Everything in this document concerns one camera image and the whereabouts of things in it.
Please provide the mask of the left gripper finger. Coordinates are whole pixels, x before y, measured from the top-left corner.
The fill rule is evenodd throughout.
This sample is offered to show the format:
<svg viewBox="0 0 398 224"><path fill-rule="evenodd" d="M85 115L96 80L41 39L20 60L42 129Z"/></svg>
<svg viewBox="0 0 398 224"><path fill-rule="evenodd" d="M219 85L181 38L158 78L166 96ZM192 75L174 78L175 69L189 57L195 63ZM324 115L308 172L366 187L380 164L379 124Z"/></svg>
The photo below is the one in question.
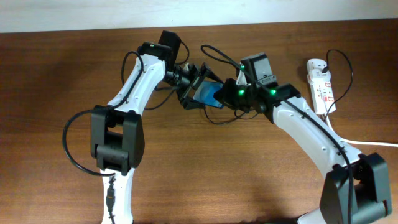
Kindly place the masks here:
<svg viewBox="0 0 398 224"><path fill-rule="evenodd" d="M205 105L191 97L186 97L182 100L182 106L185 110L204 109Z"/></svg>
<svg viewBox="0 0 398 224"><path fill-rule="evenodd" d="M213 80L218 83L223 83L223 80L221 78L219 78L217 75L215 75L213 70L205 62L203 62L201 65L200 73L205 78L209 78L210 80Z"/></svg>

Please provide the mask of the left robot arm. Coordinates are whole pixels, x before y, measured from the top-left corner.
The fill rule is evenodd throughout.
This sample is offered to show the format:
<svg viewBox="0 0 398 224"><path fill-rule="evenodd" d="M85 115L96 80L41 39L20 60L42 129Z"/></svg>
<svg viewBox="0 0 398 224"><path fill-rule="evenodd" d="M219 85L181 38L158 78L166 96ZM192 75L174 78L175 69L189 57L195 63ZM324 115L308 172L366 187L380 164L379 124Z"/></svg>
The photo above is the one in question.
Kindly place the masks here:
<svg viewBox="0 0 398 224"><path fill-rule="evenodd" d="M134 51L136 63L118 94L91 114L91 156L104 187L103 223L133 223L132 180L140 164L145 139L142 114L160 82L170 85L182 106L221 107L213 95L223 82L207 64L182 67L176 61L181 38L163 31L157 43L144 42Z"/></svg>

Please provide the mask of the blue screen Galaxy smartphone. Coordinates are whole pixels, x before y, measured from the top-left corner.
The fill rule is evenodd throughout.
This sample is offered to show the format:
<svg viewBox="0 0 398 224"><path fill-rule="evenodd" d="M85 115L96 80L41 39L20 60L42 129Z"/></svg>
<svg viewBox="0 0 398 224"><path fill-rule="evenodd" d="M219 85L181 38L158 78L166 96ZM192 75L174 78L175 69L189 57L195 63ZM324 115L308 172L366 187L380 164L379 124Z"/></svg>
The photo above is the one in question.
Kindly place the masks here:
<svg viewBox="0 0 398 224"><path fill-rule="evenodd" d="M193 99L204 105L222 109L223 104L213 96L222 87L222 83L203 81L193 95Z"/></svg>

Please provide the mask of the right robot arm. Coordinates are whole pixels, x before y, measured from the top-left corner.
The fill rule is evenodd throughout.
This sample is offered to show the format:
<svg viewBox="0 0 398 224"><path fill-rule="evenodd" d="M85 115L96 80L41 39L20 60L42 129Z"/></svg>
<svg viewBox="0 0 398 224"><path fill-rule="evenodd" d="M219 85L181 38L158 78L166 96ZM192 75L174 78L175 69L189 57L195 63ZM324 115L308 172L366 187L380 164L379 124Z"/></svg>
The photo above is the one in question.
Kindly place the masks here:
<svg viewBox="0 0 398 224"><path fill-rule="evenodd" d="M389 171L379 154L365 155L344 142L296 88L279 85L271 77L266 54L239 63L225 59L239 76L226 80L214 97L232 110L263 114L293 138L325 180L318 208L291 223L372 223L392 213Z"/></svg>

